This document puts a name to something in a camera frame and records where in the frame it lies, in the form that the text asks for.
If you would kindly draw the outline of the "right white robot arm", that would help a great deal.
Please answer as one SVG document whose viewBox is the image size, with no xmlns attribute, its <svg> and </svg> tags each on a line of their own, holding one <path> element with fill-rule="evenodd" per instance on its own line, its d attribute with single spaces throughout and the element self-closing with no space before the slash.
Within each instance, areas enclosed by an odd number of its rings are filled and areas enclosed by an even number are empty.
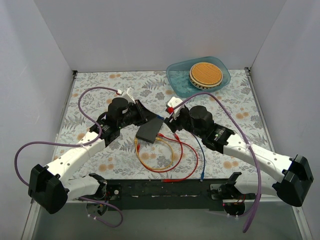
<svg viewBox="0 0 320 240">
<path fill-rule="evenodd" d="M 168 106 L 171 114 L 165 124 L 172 132 L 185 130 L 201 138 L 208 149 L 234 157 L 250 165 L 258 163 L 261 180 L 255 176 L 234 172 L 228 180 L 213 190 L 216 198 L 237 199 L 247 194 L 279 197 L 283 202 L 301 207 L 314 177 L 308 160 L 277 154 L 255 144 L 249 145 L 233 130 L 214 122 L 204 106 Z"/>
</svg>

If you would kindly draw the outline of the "black network switch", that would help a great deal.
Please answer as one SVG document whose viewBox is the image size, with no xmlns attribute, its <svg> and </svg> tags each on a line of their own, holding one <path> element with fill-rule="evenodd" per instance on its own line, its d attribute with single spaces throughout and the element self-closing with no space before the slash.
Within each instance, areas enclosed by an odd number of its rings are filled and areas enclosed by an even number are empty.
<svg viewBox="0 0 320 240">
<path fill-rule="evenodd" d="M 156 137 L 163 125 L 164 121 L 161 118 L 154 118 L 149 122 L 139 127 L 135 137 L 138 140 L 153 144 L 156 141 Z"/>
</svg>

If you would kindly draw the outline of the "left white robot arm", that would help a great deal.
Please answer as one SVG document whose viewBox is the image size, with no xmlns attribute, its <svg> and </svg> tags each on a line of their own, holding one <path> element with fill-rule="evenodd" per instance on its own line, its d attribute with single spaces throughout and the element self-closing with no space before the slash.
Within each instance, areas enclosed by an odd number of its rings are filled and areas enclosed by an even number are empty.
<svg viewBox="0 0 320 240">
<path fill-rule="evenodd" d="M 32 168 L 29 179 L 28 195 L 49 214 L 58 212 L 68 200 L 82 196 L 92 196 L 101 200 L 106 196 L 105 179 L 95 173 L 82 179 L 72 179 L 73 174 L 95 154 L 104 150 L 120 135 L 121 129 L 141 126 L 157 118 L 139 100 L 129 102 L 116 97 L 79 141 L 58 159 L 46 166 L 37 164 Z"/>
</svg>

